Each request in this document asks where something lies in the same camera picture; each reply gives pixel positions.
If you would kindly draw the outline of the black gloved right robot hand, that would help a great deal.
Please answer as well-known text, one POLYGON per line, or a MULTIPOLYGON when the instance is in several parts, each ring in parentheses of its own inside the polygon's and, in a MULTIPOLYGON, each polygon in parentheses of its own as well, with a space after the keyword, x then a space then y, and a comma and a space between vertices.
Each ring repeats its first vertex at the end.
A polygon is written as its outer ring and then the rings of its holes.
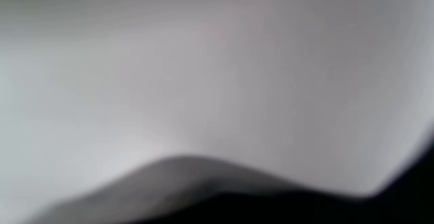
POLYGON ((259 170, 205 157, 142 167, 28 224, 432 224, 433 152, 378 194, 308 190, 259 170))

